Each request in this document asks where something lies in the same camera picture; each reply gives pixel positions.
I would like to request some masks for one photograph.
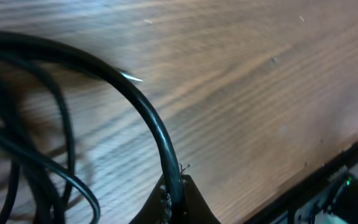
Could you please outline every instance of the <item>wooden desk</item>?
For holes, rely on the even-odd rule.
[[[143,79],[222,223],[246,220],[358,138],[358,1],[5,0],[0,29],[74,45]],[[109,85],[46,66],[65,92],[100,223],[128,223],[161,174],[151,134]],[[37,85],[17,97],[41,150],[55,149],[58,111]],[[12,217],[29,223],[27,190]],[[82,200],[67,220],[90,215]]]

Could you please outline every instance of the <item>coiled cable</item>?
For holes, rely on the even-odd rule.
[[[80,179],[74,175],[75,149],[67,106],[57,83],[48,71],[38,67],[32,60],[47,60],[68,68],[95,75],[115,87],[140,113],[150,128],[160,154],[167,193],[172,201],[172,215],[183,209],[181,175],[173,145],[162,120],[146,97],[120,73],[102,60],[79,49],[38,37],[0,31],[0,60],[23,69],[37,77],[51,92],[62,115],[63,131],[67,145],[67,169],[47,156],[39,153],[22,125],[14,99],[0,80],[0,148],[12,157],[9,188],[0,214],[0,223],[5,223],[11,213],[19,182],[19,171],[29,183],[37,208],[34,223],[65,223],[64,212],[72,187],[87,199],[93,209],[91,223],[97,223],[100,208],[97,198]],[[58,192],[46,172],[50,170],[66,180],[63,196]]]

